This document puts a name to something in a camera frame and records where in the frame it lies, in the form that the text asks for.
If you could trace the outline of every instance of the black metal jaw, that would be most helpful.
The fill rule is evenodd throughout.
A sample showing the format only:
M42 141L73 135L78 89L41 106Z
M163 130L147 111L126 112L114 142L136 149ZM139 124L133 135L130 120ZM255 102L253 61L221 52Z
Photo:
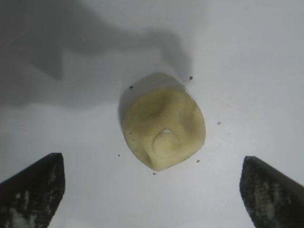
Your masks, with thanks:
M245 157L240 193L257 228L304 228L304 187L257 157Z
M0 228L46 228L65 192L61 153L51 153L0 184Z

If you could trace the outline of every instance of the white surface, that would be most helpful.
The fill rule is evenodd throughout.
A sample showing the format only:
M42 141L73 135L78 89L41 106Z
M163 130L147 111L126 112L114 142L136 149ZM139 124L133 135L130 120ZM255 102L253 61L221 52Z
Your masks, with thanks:
M113 28L171 31L164 43L175 50L143 45L86 56L64 49L61 82L19 66L22 77L2 92L14 105L0 113L0 181L62 152L66 193L51 228L253 228L238 190L245 155L304 184L302 0L87 3ZM207 138L195 156L153 175L128 149L117 108L131 78L167 52L181 66L185 56L170 37L189 56L192 73L176 71L194 78L187 88ZM2 77L16 74L6 61Z

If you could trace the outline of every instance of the pale yellow object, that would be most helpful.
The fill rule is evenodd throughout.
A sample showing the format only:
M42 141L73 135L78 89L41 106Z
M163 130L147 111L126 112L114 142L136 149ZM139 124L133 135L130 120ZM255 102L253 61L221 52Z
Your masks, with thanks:
M204 117L183 90L158 89L142 95L123 118L123 134L133 154L155 171L176 165L204 144Z

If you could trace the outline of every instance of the white background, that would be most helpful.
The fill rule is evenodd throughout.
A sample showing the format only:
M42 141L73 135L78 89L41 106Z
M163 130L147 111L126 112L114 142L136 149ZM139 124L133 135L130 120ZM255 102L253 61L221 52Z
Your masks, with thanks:
M303 0L75 4L86 38L62 48L62 80L0 62L0 181L62 152L66 193L51 228L253 228L238 189L246 155L304 184ZM153 175L124 141L118 104L159 63L186 83L207 138Z

